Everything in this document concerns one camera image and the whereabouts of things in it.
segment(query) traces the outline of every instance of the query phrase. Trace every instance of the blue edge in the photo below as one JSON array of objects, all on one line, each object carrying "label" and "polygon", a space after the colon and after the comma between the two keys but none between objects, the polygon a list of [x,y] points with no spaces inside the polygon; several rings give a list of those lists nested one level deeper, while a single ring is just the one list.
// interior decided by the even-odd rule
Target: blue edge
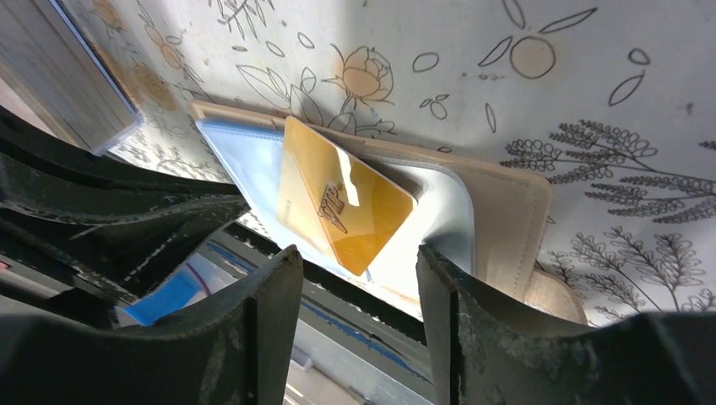
[{"label": "blue edge", "polygon": [[[253,273],[253,271],[255,270],[252,266],[249,266],[247,263],[243,262],[238,257],[233,255],[226,249],[222,248],[221,246],[208,242],[207,247],[211,251],[214,251],[215,253],[219,254],[225,260],[231,262],[232,264],[240,268],[243,268],[249,274]],[[200,290],[201,286],[198,284],[197,280],[192,276],[191,273],[189,273],[188,271],[180,271],[175,276],[170,278],[169,281],[167,281],[160,289],[155,291],[153,294],[143,298],[134,305],[131,305],[128,308],[124,309],[124,311],[127,312],[127,314],[129,314],[131,317],[136,319],[137,322],[139,322],[140,324],[145,326],[151,325],[162,316],[169,315],[172,312],[178,311],[183,308],[189,302],[189,300]],[[329,324],[333,325],[334,327],[337,327],[341,332],[345,333],[346,335],[351,336],[359,342],[365,344],[369,349],[375,350],[386,359],[393,361],[396,365],[399,365],[400,367],[406,369],[410,374],[432,385],[432,383],[427,378],[410,368],[410,366],[407,365],[397,354],[371,341],[362,333],[356,331],[349,325],[346,325],[338,319],[335,319],[325,314],[324,312],[321,312],[319,309],[306,303],[303,300],[301,301],[301,306],[314,313],[321,319],[325,320]]]}]

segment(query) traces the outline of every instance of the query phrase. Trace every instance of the floral pattern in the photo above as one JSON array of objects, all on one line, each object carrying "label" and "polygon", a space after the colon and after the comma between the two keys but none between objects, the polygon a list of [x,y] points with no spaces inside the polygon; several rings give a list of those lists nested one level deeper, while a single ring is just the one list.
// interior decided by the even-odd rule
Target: floral pattern
[{"label": "floral pattern", "polygon": [[[401,1],[63,0],[143,119],[111,149],[131,164],[230,181],[191,99],[502,163],[552,183],[537,265],[593,325],[716,311],[716,83],[699,68],[716,62],[703,18],[716,10],[654,0],[674,15],[622,24],[613,8],[651,11]],[[406,21],[402,7],[421,11]],[[450,24],[414,29],[423,19]]]}]

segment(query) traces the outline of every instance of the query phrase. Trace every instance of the yellow card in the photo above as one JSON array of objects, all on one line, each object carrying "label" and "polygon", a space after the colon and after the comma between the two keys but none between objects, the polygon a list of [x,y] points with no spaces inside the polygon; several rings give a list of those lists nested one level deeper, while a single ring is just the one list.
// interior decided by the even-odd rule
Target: yellow card
[{"label": "yellow card", "polygon": [[415,199],[292,116],[286,118],[276,217],[361,275],[415,208]]}]

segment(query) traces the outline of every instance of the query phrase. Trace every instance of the beige leather case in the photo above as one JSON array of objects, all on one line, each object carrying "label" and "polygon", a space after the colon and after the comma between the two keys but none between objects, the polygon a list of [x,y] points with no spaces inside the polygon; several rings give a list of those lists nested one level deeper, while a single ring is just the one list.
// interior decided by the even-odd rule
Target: beige leather case
[{"label": "beige leather case", "polygon": [[[189,101],[188,105],[195,120],[208,118],[274,129],[284,127],[285,120],[277,116],[197,100]],[[552,199],[547,180],[455,154],[311,127],[358,158],[413,160],[441,165],[454,172],[467,187],[475,210],[477,263],[473,275],[516,300],[525,302],[529,298],[529,304],[535,308],[586,323],[582,305],[567,285],[534,270]]]}]

